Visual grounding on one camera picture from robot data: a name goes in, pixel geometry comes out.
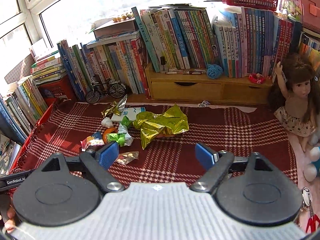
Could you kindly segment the beige snack wrapper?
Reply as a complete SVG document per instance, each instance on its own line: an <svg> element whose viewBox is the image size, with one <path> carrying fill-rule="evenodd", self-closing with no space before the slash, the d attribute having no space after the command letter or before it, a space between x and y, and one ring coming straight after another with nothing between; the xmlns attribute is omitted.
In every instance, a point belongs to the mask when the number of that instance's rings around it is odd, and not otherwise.
<svg viewBox="0 0 320 240"><path fill-rule="evenodd" d="M139 159L139 152L132 151L132 152L120 153L116 159L116 162L121 165L127 165L133 160L138 160L138 159Z"/></svg>

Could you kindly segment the colourful fruit snack packet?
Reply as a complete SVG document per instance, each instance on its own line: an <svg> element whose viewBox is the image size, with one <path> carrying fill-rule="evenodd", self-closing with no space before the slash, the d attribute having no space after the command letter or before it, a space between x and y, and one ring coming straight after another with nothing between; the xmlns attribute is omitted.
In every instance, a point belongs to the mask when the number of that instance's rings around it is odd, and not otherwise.
<svg viewBox="0 0 320 240"><path fill-rule="evenodd" d="M85 152L89 146L103 146L105 143L103 141L103 136L100 132L95 132L92 135L85 138L83 141L80 141L81 150Z"/></svg>

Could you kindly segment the green white wrapper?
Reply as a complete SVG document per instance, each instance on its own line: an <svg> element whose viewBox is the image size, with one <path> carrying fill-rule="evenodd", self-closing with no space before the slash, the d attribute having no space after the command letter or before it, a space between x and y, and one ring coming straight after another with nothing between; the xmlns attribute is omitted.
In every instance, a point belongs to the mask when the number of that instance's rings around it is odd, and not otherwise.
<svg viewBox="0 0 320 240"><path fill-rule="evenodd" d="M115 141L120 147L131 146L133 137L129 134L129 128L132 126L132 121L124 116L118 126L117 133L109 133L106 137L107 142Z"/></svg>

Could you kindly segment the white tissue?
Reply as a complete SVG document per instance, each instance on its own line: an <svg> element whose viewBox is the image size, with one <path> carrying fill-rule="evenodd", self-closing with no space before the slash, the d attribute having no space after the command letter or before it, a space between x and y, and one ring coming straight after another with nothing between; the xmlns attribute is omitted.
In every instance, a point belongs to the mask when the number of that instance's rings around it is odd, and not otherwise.
<svg viewBox="0 0 320 240"><path fill-rule="evenodd" d="M112 128L114 127L113 122L110 118L105 117L102 121L101 121L101 125L105 128Z"/></svg>

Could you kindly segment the gold candy wrapper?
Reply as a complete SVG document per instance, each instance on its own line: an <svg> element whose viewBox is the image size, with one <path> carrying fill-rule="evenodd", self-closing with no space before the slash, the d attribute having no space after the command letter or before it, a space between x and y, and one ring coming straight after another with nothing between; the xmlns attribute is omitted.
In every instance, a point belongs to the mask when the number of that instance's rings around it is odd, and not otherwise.
<svg viewBox="0 0 320 240"><path fill-rule="evenodd" d="M118 102L114 101L110 103L102 112L103 118L109 117L111 114L115 114L117 116L121 116L127 102L127 95L123 96Z"/></svg>

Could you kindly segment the large gold foil wrapper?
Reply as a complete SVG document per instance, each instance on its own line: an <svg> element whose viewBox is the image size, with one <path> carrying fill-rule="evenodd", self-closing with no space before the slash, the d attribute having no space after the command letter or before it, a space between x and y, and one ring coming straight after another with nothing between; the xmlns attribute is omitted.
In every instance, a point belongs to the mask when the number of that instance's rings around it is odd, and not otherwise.
<svg viewBox="0 0 320 240"><path fill-rule="evenodd" d="M148 111L138 113L133 126L140 130L142 149L146 149L159 135L172 137L189 131L188 118L176 104L162 114Z"/></svg>

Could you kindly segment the stack of flat books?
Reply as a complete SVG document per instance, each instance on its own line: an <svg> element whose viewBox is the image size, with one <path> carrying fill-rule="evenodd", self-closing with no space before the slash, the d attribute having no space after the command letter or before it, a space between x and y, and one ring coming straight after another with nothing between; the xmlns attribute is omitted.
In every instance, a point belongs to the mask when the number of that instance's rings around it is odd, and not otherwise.
<svg viewBox="0 0 320 240"><path fill-rule="evenodd" d="M37 86L61 80L66 75L66 69L60 53L54 51L46 57L39 58L31 66L30 74Z"/></svg>

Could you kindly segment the red white plaid blanket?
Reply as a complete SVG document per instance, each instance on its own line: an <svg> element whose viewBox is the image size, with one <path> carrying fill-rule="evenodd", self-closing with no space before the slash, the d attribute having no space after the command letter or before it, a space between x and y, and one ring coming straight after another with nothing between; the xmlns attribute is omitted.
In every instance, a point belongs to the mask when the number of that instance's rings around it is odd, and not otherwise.
<svg viewBox="0 0 320 240"><path fill-rule="evenodd" d="M65 101L36 127L14 172L37 168L55 152L66 156L81 153L80 142L95 132L103 132L102 111L106 105ZM252 152L264 155L294 183L298 181L295 153L285 129L264 107L246 113L236 107L210 108L182 106L187 116L187 132L153 139L142 148L140 131L131 128L133 143L121 152L138 151L138 159L127 165L113 164L109 172L123 185L131 182L192 184L204 174L195 157L195 145L204 143L215 151L227 150L247 157Z"/></svg>

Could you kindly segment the white blue paper bag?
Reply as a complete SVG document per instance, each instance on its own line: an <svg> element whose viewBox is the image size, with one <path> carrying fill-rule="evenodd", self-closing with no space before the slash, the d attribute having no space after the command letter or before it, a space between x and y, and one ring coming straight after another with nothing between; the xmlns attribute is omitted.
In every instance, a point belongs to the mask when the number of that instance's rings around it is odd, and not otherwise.
<svg viewBox="0 0 320 240"><path fill-rule="evenodd" d="M112 115L111 120L113 122L121 122L123 117L127 117L130 121L134 121L136 119L136 115L138 113L144 112L145 107L129 107L129 108L124 108L122 111L121 115Z"/></svg>

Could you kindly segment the miniature black bicycle model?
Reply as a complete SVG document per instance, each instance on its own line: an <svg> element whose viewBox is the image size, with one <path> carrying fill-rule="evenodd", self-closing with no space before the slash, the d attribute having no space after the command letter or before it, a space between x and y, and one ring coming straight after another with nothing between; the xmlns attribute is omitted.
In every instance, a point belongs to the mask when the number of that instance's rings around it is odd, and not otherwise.
<svg viewBox="0 0 320 240"><path fill-rule="evenodd" d="M111 96L115 99L122 98L126 93L126 86L120 81L107 79L105 83L93 81L92 89L86 94L86 102L89 104L97 103L104 96Z"/></svg>

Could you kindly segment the wooden desk organizer with drawers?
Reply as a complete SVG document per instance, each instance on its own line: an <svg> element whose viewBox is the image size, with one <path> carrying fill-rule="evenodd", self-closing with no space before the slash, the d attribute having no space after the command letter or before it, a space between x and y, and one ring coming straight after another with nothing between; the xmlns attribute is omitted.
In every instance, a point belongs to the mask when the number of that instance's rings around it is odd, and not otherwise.
<svg viewBox="0 0 320 240"><path fill-rule="evenodd" d="M251 83L248 78L222 76L210 79L205 74L164 74L153 70L152 64L145 68L149 91L153 100L202 102L223 105L257 106L267 104L271 80L262 85Z"/></svg>

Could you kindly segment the red pen on organizer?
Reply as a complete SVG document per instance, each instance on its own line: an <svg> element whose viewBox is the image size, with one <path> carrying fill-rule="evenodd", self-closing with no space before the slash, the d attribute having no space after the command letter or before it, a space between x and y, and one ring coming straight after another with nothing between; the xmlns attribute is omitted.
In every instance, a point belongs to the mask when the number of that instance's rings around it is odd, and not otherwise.
<svg viewBox="0 0 320 240"><path fill-rule="evenodd" d="M205 69L199 69L199 70L177 70L177 71L169 71L165 72L167 75L175 75L175 74L182 74L182 75L201 75L201 74L207 74L207 71Z"/></svg>

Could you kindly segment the blue yarn ball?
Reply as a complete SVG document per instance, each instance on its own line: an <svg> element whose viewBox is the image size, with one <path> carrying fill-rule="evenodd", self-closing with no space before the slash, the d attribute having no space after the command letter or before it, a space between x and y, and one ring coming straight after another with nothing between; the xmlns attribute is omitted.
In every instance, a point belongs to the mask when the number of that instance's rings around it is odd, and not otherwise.
<svg viewBox="0 0 320 240"><path fill-rule="evenodd" d="M223 68L217 64L208 64L207 65L207 76L210 79L218 79L223 74Z"/></svg>

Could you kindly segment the brown-haired doll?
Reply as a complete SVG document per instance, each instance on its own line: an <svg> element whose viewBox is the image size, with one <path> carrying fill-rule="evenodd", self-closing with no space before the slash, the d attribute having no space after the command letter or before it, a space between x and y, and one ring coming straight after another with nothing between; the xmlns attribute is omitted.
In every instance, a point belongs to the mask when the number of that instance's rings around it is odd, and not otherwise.
<svg viewBox="0 0 320 240"><path fill-rule="evenodd" d="M281 125L295 134L303 151L317 129L319 85L306 57L290 54L274 67L268 104Z"/></svg>

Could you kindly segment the large red book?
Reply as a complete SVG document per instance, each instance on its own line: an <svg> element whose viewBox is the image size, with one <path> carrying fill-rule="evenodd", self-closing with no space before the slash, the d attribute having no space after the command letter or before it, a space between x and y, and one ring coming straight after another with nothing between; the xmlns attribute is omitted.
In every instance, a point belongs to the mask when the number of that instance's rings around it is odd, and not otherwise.
<svg viewBox="0 0 320 240"><path fill-rule="evenodd" d="M145 74L145 67L147 66L146 48L144 47L141 37L131 39L130 46L135 74L139 81L139 87L145 94L146 98L151 99L148 81Z"/></svg>

